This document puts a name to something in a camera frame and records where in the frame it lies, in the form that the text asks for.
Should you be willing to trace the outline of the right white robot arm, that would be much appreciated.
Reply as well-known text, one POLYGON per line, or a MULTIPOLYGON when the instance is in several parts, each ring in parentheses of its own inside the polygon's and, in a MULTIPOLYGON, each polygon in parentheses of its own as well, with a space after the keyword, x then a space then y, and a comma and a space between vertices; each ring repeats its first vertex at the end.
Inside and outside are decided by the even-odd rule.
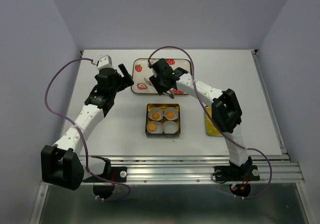
POLYGON ((229 151, 231 176, 235 179, 246 176, 251 161, 243 142, 240 127, 242 110, 235 92, 231 89, 222 91, 196 80, 192 71, 181 67, 173 69, 163 58, 149 60, 148 67, 153 73, 149 80, 159 95, 174 88, 197 99, 202 108, 211 108, 211 112, 206 114, 224 136, 229 151))

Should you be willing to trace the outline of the orange cookie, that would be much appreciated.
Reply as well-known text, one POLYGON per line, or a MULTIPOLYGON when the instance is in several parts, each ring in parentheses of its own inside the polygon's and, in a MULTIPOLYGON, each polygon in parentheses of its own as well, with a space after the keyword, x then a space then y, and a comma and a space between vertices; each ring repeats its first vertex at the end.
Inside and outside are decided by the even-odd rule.
POLYGON ((158 120, 160 117, 161 117, 161 115, 160 115, 159 112, 154 112, 154 113, 152 114, 152 118, 153 118, 154 120, 158 120))
POLYGON ((168 119, 172 119, 173 120, 175 118, 175 113, 172 112, 172 111, 169 111, 169 112, 166 113, 166 117, 168 119))
POLYGON ((157 129, 157 125, 155 122, 149 122, 147 124, 147 129, 150 131, 150 132, 153 132, 157 129))

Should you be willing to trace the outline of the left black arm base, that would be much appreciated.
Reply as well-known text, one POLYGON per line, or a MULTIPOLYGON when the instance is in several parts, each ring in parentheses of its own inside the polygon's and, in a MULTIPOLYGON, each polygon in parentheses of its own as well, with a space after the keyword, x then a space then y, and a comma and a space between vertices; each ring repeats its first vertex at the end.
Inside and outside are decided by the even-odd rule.
POLYGON ((126 182, 127 168, 111 167, 111 171, 106 177, 94 179, 92 191, 95 199, 102 202, 124 199, 131 191, 126 182))

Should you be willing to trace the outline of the gold tin lid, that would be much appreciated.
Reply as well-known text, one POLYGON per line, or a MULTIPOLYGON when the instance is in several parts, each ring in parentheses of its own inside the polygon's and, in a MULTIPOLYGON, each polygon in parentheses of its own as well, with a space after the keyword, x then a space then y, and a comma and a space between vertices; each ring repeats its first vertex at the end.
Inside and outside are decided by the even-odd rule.
POLYGON ((209 119, 207 114, 205 115, 205 130, 206 134, 208 136, 218 136, 221 137, 222 134, 216 129, 216 127, 213 125, 212 121, 209 119))

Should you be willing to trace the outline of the metal tongs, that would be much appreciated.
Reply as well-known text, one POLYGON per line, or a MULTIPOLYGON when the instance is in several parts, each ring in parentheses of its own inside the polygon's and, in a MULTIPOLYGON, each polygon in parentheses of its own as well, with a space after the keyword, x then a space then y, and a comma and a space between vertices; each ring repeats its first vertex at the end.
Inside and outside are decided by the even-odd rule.
MULTIPOLYGON (((148 84, 149 86, 153 87, 153 84, 151 83, 151 81, 149 79, 144 78, 144 81, 145 81, 146 84, 148 84)), ((175 98, 175 95, 174 95, 172 90, 169 90, 167 92, 163 92, 162 95, 168 96, 171 99, 175 98)))

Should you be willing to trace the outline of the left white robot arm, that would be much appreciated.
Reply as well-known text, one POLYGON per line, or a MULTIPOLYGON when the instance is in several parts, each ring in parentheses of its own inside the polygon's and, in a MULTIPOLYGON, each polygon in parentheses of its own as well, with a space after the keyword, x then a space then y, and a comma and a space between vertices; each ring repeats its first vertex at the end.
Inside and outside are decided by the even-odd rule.
POLYGON ((70 190, 76 190, 83 180, 94 177, 102 182, 116 185, 111 177, 108 159, 90 169, 86 141, 95 127, 106 117, 114 105, 118 92, 131 87, 134 82, 124 64, 103 67, 95 76, 97 84, 84 102, 77 119, 65 117, 71 126, 53 145, 46 145, 41 151, 41 175, 46 183, 70 190))

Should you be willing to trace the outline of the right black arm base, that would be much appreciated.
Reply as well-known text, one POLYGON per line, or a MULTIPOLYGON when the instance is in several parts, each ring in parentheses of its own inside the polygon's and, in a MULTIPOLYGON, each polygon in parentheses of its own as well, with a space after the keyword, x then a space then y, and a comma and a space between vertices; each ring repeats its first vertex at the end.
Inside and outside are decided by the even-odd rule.
POLYGON ((229 190, 235 196, 247 198, 251 192, 250 182, 260 180, 257 166, 251 165, 246 171, 238 166, 215 166, 211 179, 218 184, 229 184, 229 190))

